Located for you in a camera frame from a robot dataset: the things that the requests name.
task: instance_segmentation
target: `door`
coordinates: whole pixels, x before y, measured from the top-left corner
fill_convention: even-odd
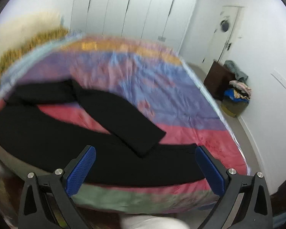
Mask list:
[[[122,30],[123,37],[141,39],[151,0],[129,0]]]
[[[87,13],[90,0],[74,0],[71,16],[71,30],[86,31]]]
[[[121,36],[129,0],[108,0],[103,34]]]
[[[238,10],[239,7],[223,7],[207,55],[201,64],[201,68],[205,73],[209,72],[214,60],[219,61],[223,49],[229,47],[227,43],[233,31]]]
[[[142,39],[158,41],[162,39],[167,17],[173,0],[151,0]]]
[[[86,33],[103,34],[108,0],[90,0]]]
[[[196,0],[173,0],[171,5],[162,40],[176,52],[185,35],[195,4]]]

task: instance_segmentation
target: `white wardrobe door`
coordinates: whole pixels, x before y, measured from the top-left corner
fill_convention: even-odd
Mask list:
[[[151,0],[129,0],[122,36],[141,39],[150,2]]]
[[[108,0],[90,0],[86,33],[103,34]]]
[[[108,0],[103,34],[121,36],[129,0]]]
[[[195,3],[196,0],[174,0],[171,7],[163,37],[165,45],[172,47],[175,51],[179,50]]]
[[[71,17],[71,30],[86,31],[89,1],[90,0],[74,0]]]
[[[142,39],[157,41],[158,37],[162,37],[172,1],[151,0]]]

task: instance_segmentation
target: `bed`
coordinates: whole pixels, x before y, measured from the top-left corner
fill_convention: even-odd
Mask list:
[[[24,55],[0,79],[0,110],[19,84],[72,77],[81,86],[115,93],[166,132],[163,144],[204,145],[226,168],[249,175],[250,168],[219,107],[185,61],[170,48],[141,40],[72,34]],[[108,133],[76,102],[38,105],[45,114],[93,131]],[[9,176],[44,174],[0,146]],[[72,197],[83,208],[123,213],[176,213],[218,200],[205,179],[160,187],[120,187],[84,183]]]

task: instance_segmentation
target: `textured blue rubber pad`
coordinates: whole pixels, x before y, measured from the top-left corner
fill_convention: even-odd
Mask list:
[[[224,178],[205,152],[199,147],[195,151],[195,158],[213,193],[222,197],[225,193]]]
[[[89,170],[94,164],[95,158],[95,148],[91,146],[76,165],[71,174],[68,176],[65,190],[69,197],[71,197],[71,195],[77,194]]]

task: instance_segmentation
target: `silver bolt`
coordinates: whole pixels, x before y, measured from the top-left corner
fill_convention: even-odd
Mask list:
[[[34,176],[34,173],[33,173],[33,172],[30,172],[30,173],[28,174],[28,178],[33,178],[33,176]]]
[[[262,172],[258,172],[258,173],[257,173],[257,176],[258,176],[259,178],[263,178],[263,177],[264,177],[264,174],[263,174]]]
[[[231,175],[235,175],[235,174],[236,174],[236,170],[233,169],[233,168],[231,168],[231,169],[229,169],[229,173],[230,173]]]
[[[56,174],[56,175],[60,175],[62,172],[63,172],[62,169],[57,169],[57,170],[55,171],[55,174]]]

